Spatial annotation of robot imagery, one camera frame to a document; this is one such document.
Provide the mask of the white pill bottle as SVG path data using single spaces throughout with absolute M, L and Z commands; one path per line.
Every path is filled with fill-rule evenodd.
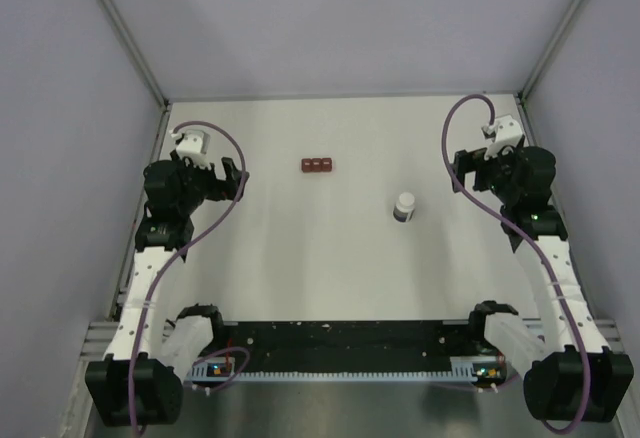
M 415 196 L 411 192 L 402 192 L 395 201 L 392 216 L 396 221 L 406 223 L 412 219 L 415 207 Z

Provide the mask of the red weekly pill organizer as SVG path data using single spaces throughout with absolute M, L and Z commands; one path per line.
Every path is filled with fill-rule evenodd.
M 326 158 L 303 158 L 301 160 L 301 171 L 309 173 L 329 173 L 333 169 L 333 160 Z

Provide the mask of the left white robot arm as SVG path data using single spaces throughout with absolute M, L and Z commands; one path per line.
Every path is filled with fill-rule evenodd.
M 177 421 L 183 385 L 201 352 L 216 354 L 227 332 L 213 305 L 184 307 L 164 333 L 174 286 L 189 250 L 206 237 L 191 219 L 206 201 L 235 207 L 249 178 L 244 158 L 221 160 L 218 178 L 204 153 L 169 158 L 144 172 L 147 200 L 134 237 L 133 268 L 116 332 L 103 357 L 89 363 L 85 383 L 103 423 L 140 437 L 150 425 Z

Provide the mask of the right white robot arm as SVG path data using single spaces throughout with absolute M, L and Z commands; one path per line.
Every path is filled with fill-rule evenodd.
M 451 165 L 452 187 L 500 201 L 496 213 L 530 284 L 542 331 L 531 331 L 511 305 L 484 301 L 472 313 L 466 338 L 476 352 L 497 348 L 523 380 L 530 414 L 545 423 L 611 421 L 631 384 L 629 356 L 602 335 L 576 278 L 564 222 L 551 204 L 555 156 L 536 146 L 507 146 L 492 157 L 485 149 L 460 150 Z

